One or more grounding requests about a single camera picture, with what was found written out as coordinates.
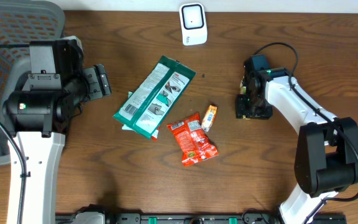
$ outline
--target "green and white package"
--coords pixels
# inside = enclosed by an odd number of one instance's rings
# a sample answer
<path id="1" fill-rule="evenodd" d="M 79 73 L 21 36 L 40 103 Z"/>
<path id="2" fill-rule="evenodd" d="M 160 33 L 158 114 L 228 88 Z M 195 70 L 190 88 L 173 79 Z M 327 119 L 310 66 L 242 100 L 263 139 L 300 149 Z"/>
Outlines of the green and white package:
<path id="1" fill-rule="evenodd" d="M 162 56 L 114 118 L 150 139 L 195 75 L 188 67 Z"/>

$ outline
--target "orange and white package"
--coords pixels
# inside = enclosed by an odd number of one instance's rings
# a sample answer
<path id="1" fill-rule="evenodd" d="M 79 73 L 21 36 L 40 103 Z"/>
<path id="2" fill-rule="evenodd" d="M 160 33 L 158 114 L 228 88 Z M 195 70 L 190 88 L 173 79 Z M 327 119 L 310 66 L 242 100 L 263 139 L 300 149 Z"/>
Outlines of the orange and white package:
<path id="1" fill-rule="evenodd" d="M 217 156 L 218 150 L 209 143 L 208 137 L 201 129 L 198 113 L 167 125 L 183 151 L 182 163 L 185 166 Z"/>

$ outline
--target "gray plastic basket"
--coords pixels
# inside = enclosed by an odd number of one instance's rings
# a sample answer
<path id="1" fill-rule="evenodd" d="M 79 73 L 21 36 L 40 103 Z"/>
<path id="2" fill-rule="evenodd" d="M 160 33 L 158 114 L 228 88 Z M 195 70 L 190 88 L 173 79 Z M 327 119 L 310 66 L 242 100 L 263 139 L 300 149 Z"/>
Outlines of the gray plastic basket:
<path id="1" fill-rule="evenodd" d="M 65 16 L 55 4 L 46 1 L 0 1 L 0 44 L 27 44 L 33 40 L 57 39 L 63 35 Z M 14 90 L 18 76 L 15 63 L 29 61 L 28 48 L 0 49 L 0 120 L 6 96 Z M 10 163 L 7 139 L 0 131 L 0 164 Z"/>

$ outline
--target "brown wood surface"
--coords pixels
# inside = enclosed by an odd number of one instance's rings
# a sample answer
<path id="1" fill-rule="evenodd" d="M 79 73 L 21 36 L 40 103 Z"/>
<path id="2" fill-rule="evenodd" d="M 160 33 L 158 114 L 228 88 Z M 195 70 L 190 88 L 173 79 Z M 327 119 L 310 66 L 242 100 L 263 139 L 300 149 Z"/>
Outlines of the brown wood surface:
<path id="1" fill-rule="evenodd" d="M 113 94 L 88 103 L 72 122 L 58 171 L 59 213 L 89 203 L 144 213 L 242 213 L 283 202 L 296 184 L 296 132 L 277 110 L 268 121 L 234 116 L 242 63 L 269 42 L 294 45 L 301 86 L 327 110 L 358 124 L 358 15 L 207 13 L 207 43 L 185 47 L 177 12 L 65 13 L 66 35 L 82 40 L 85 66 L 105 65 Z M 293 65 L 294 56 L 284 47 L 265 53 L 273 67 Z M 161 55 L 198 74 L 155 142 L 122 131 L 112 115 Z M 165 125 L 203 114 L 210 103 L 218 106 L 218 115 L 208 136 L 219 156 L 185 168 Z M 0 223 L 6 221 L 9 180 L 10 167 L 0 166 Z M 348 223 L 358 223 L 358 200 L 329 202 L 323 211 L 343 212 Z"/>

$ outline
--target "white wall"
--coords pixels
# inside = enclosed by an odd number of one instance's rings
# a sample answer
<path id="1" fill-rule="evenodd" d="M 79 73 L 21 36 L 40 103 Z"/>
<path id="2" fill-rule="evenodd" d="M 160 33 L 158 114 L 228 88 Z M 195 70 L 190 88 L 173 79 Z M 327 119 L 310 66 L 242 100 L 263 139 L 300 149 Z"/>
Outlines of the white wall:
<path id="1" fill-rule="evenodd" d="M 64 10 L 177 11 L 192 0 L 48 0 Z M 358 0 L 199 0 L 209 12 L 358 13 Z"/>

